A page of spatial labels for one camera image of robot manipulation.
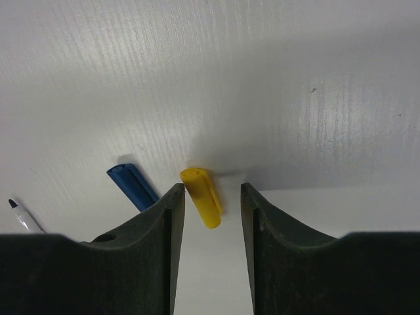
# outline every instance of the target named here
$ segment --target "white pen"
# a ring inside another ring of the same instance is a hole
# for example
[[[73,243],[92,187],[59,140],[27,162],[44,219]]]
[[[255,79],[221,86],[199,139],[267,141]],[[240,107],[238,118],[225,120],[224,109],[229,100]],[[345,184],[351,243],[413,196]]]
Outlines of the white pen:
[[[36,220],[31,216],[28,210],[25,210],[21,205],[18,205],[11,199],[9,199],[9,203],[14,210],[14,216],[25,228],[27,233],[45,233],[40,225],[37,224]]]

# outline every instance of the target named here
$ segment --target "pen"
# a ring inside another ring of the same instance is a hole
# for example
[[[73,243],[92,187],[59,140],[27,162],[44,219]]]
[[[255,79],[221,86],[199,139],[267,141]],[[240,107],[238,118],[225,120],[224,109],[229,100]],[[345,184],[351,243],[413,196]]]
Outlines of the pen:
[[[44,230],[36,223],[28,210],[25,210],[21,205],[18,205],[13,200],[9,199],[10,206],[14,210],[14,216],[19,223],[25,228],[27,233],[45,233]]]
[[[183,170],[179,176],[204,225],[208,228],[218,227],[223,209],[209,173],[205,169],[189,168]]]
[[[106,173],[140,212],[147,210],[159,200],[158,195],[134,164],[119,164],[108,169]]]

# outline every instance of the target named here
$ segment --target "blue marker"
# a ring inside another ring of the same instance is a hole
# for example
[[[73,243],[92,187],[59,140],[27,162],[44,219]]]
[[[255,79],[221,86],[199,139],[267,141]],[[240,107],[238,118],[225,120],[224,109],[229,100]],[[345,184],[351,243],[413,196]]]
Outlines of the blue marker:
[[[106,173],[140,212],[159,200],[158,195],[133,164],[119,164],[108,169]]]

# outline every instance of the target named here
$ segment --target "yellow marker cap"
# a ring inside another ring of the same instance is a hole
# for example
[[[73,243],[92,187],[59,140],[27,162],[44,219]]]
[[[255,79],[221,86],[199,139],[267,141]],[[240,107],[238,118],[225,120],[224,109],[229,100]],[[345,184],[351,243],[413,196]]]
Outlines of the yellow marker cap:
[[[199,215],[208,228],[216,228],[221,223],[223,212],[215,187],[205,169],[189,168],[183,170],[179,177],[190,193]]]

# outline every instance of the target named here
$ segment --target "pen tip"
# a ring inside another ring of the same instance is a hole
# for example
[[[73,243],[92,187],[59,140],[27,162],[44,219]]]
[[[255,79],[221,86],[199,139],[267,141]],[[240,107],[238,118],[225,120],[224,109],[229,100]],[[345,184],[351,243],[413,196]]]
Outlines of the pen tip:
[[[18,204],[11,199],[9,199],[9,203],[10,203],[10,206],[12,207],[12,209],[16,208],[18,206]]]

